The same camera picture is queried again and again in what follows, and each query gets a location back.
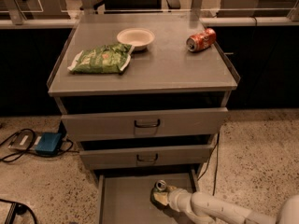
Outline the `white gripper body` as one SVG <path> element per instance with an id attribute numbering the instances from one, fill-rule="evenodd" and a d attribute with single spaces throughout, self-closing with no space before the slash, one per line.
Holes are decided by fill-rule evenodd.
<path id="1" fill-rule="evenodd" d="M 192 194 L 186 189 L 174 189 L 168 193 L 168 204 L 177 212 L 191 214 L 191 198 Z"/>

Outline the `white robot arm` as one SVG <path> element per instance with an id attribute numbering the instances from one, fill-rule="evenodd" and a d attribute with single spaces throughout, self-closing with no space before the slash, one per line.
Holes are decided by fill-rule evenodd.
<path id="1" fill-rule="evenodd" d="M 276 217 L 270 217 L 201 191 L 190 193 L 186 189 L 159 185 L 152 189 L 151 201 L 184 213 L 194 224 L 215 224 L 214 218 L 227 224 L 299 224 L 298 195 L 291 196 Z"/>

